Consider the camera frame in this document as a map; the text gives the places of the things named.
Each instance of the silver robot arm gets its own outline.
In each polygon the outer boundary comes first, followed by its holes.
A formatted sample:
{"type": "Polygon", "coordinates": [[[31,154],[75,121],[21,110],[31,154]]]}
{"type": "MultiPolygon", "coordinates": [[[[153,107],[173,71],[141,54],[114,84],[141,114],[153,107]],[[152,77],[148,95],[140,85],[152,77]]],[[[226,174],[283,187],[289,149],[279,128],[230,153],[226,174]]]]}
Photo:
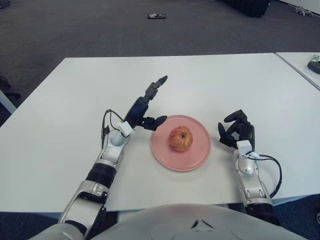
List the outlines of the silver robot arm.
{"type": "Polygon", "coordinates": [[[236,145],[237,149],[233,153],[233,158],[240,182],[240,195],[246,213],[280,226],[267,188],[259,178],[259,167],[253,160],[259,160],[259,154],[253,151],[248,140],[237,141],[236,145]]]}
{"type": "MultiPolygon", "coordinates": [[[[128,126],[128,123],[122,123],[122,126],[128,126]]],[[[124,148],[130,140],[130,136],[124,133],[124,130],[113,130],[108,134],[105,147],[86,180],[80,184],[64,209],[58,224],[47,228],[32,240],[84,240],[96,234],[105,218],[105,203],[110,186],[124,156],[124,148]]]]}
{"type": "Polygon", "coordinates": [[[156,96],[158,88],[166,82],[167,78],[164,76],[152,82],[146,89],[145,95],[138,97],[134,102],[124,119],[111,109],[105,112],[102,121],[102,150],[92,169],[64,209],[58,224],[39,233],[31,238],[32,240],[82,240],[91,239],[97,234],[105,218],[105,203],[109,189],[119,163],[124,157],[124,148],[130,140],[133,129],[140,126],[155,131],[167,119],[167,116],[160,116],[157,119],[144,117],[149,102],[156,96]],[[104,126],[106,114],[110,112],[115,113],[121,119],[118,128],[111,132],[109,132],[109,126],[104,126]]]}

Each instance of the floor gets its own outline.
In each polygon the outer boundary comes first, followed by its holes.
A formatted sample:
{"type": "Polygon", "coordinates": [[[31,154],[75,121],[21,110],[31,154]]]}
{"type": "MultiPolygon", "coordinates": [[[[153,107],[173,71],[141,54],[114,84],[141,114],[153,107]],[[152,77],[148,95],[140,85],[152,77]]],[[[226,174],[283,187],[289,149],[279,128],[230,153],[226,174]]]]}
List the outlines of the floor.
{"type": "MultiPolygon", "coordinates": [[[[303,17],[275,0],[261,18],[220,0],[12,0],[0,9],[0,72],[10,92],[21,93],[12,98],[19,106],[67,57],[320,52],[319,39],[320,17],[303,17]],[[149,13],[167,19],[148,20],[149,13]]],[[[0,104],[0,126],[8,117],[0,104]]],[[[285,228],[320,239],[319,195],[275,210],[285,228]]],[[[55,222],[36,214],[0,213],[0,236],[26,239],[55,222]]]]}

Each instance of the phone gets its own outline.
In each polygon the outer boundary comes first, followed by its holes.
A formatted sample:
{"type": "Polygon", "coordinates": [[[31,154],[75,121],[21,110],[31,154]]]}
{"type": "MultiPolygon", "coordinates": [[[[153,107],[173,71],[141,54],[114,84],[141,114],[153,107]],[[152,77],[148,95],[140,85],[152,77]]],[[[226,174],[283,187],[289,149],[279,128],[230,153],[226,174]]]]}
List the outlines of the phone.
{"type": "Polygon", "coordinates": [[[148,14],[148,19],[165,19],[166,15],[165,14],[148,14]]]}

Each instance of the black bag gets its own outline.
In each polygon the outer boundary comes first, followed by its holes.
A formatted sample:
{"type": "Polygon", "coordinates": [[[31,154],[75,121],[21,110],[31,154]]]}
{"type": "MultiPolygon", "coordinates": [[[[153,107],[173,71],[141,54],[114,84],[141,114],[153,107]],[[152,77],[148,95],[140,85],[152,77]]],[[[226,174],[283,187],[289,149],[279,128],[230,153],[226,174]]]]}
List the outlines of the black bag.
{"type": "Polygon", "coordinates": [[[4,9],[10,6],[9,0],[0,0],[0,9],[4,9]]]}
{"type": "Polygon", "coordinates": [[[5,93],[6,91],[8,91],[9,88],[10,88],[10,84],[8,80],[0,72],[0,90],[5,93]]]}

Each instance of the white table leg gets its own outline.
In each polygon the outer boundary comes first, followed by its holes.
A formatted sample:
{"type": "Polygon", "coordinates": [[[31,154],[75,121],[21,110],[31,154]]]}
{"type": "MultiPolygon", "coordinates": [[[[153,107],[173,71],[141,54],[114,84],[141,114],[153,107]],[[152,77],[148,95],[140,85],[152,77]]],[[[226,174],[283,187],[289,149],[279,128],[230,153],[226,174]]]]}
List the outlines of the white table leg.
{"type": "Polygon", "coordinates": [[[0,90],[0,103],[12,114],[17,108],[7,98],[7,96],[0,90]]]}

